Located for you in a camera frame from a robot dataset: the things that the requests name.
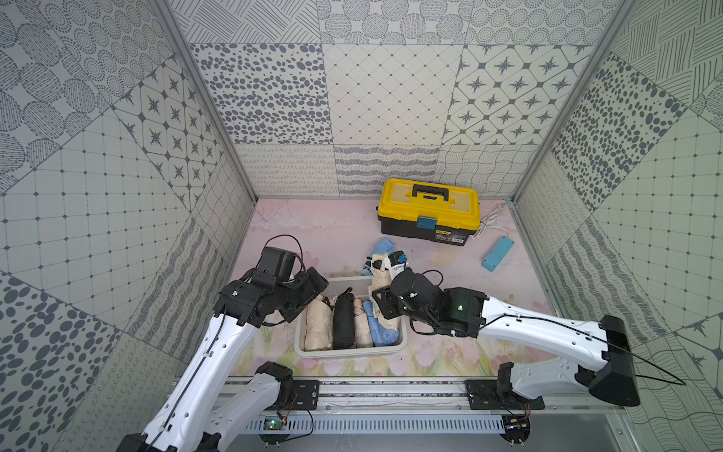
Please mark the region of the beige umbrella black lining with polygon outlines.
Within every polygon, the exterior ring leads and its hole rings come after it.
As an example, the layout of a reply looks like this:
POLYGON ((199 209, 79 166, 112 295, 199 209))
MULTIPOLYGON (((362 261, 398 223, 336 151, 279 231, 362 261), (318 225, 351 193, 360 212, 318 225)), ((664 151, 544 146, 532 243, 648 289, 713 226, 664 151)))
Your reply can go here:
POLYGON ((378 289, 390 286, 392 278, 389 269, 384 264, 384 259, 387 257, 386 254, 373 254, 371 260, 371 273, 372 281, 369 286, 369 297, 373 303, 375 318, 380 322, 380 326, 389 331, 397 331, 399 329, 399 318, 386 319, 380 307, 375 299, 372 297, 372 293, 378 289))

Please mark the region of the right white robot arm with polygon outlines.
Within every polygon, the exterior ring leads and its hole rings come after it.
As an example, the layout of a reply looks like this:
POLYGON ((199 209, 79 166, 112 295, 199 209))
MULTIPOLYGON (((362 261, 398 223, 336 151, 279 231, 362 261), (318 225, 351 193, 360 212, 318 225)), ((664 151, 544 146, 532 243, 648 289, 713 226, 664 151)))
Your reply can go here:
POLYGON ((491 337, 553 354, 553 359, 531 365, 502 363, 496 384, 501 399, 589 393, 612 405, 640 403, 626 326, 616 316, 599 321, 557 318, 470 288, 440 288, 411 269, 374 290, 372 297, 385 318, 406 316, 436 335, 491 337))

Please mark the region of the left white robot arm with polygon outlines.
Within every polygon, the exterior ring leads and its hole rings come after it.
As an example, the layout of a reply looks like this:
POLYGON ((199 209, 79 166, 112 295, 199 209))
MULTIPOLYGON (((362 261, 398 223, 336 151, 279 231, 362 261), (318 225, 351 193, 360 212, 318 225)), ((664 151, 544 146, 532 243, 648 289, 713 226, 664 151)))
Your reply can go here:
POLYGON ((143 432, 125 436, 120 451, 224 451, 262 412, 290 411, 299 401, 293 372, 266 362, 220 408, 215 406, 241 352, 267 316, 292 322, 328 287, 314 267, 301 267, 291 250, 265 247, 253 269, 222 288, 203 340, 154 419, 143 432))

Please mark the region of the beige umbrella black stripes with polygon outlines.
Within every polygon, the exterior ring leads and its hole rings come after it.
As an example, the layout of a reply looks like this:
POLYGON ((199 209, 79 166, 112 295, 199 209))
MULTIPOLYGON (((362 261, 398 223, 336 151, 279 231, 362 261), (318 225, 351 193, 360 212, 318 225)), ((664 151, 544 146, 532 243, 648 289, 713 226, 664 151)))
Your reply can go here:
POLYGON ((373 339, 371 335, 368 316, 363 308, 361 299, 353 301, 353 316, 355 328, 355 348, 373 348, 373 339))

